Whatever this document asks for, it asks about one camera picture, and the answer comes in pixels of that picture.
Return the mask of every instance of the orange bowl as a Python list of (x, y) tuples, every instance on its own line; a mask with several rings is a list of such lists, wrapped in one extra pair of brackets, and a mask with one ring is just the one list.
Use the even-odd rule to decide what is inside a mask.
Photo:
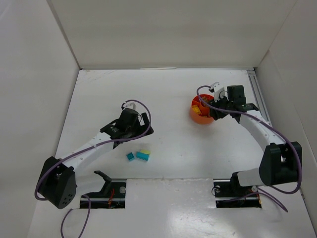
[[(212, 100), (213, 96), (208, 95), (208, 94), (200, 94), (200, 96), (206, 97), (208, 100)], [(196, 114), (194, 112), (193, 106), (197, 105), (199, 110), (201, 111), (200, 114)], [(209, 107), (205, 107), (203, 106), (203, 104), (199, 101), (198, 96), (196, 96), (193, 101), (192, 104), (190, 106), (190, 116), (191, 118), (194, 120), (194, 122), (198, 123), (198, 124), (210, 124), (214, 121), (214, 119), (209, 116), (209, 111), (210, 108)]]

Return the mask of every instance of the white table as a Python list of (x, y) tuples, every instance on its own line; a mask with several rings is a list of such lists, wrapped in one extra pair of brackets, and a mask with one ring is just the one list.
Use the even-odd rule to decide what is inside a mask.
[[(230, 117), (207, 126), (190, 119), (196, 89), (215, 81), (244, 85), (248, 102), (255, 102), (245, 70), (80, 71), (57, 158), (116, 119), (127, 99), (149, 107), (155, 131), (120, 145), (77, 175), (93, 176), (93, 171), (101, 170), (111, 178), (133, 179), (127, 184), (126, 208), (93, 210), (83, 237), (315, 237), (299, 193), (273, 192), (289, 213), (265, 198), (262, 210), (214, 209), (210, 178), (229, 178), (235, 171), (258, 167), (263, 155), (252, 136)], [(144, 109), (138, 105), (137, 111)], [(150, 160), (128, 162), (125, 155), (140, 149), (151, 150)], [(281, 187), (291, 190), (295, 185)], [(49, 202), (38, 202), (29, 237), (60, 237), (65, 213)], [(77, 237), (85, 214), (85, 209), (73, 211), (65, 223), (65, 234)]]

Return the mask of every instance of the yellow-green block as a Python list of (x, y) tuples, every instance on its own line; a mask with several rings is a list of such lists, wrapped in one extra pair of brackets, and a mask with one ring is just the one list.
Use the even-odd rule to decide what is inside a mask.
[(150, 155), (151, 152), (149, 150), (140, 150), (141, 153)]

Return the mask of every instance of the beige wall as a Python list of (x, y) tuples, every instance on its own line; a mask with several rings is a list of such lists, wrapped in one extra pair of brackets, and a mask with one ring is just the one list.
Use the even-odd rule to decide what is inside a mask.
[(24, 238), (78, 66), (45, 0), (0, 1), (0, 237)]
[(258, 66), (296, 0), (50, 0), (83, 68)]
[(257, 69), (273, 126), (303, 147), (306, 205), (317, 230), (317, 1), (298, 0)]

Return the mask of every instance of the small blue cube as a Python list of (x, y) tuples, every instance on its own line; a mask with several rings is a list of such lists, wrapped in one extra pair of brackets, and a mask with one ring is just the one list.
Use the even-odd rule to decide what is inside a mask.
[(148, 161), (149, 160), (149, 155), (147, 154), (144, 154), (144, 153), (141, 153), (141, 152), (137, 152), (135, 154), (135, 156), (139, 159), (142, 159), (142, 160), (145, 160), (145, 161)]
[(129, 153), (129, 154), (127, 154), (127, 158), (128, 158), (128, 160), (129, 161), (132, 161), (132, 160), (134, 160), (135, 158), (134, 158), (134, 155), (133, 155), (133, 153), (131, 152), (131, 153)]

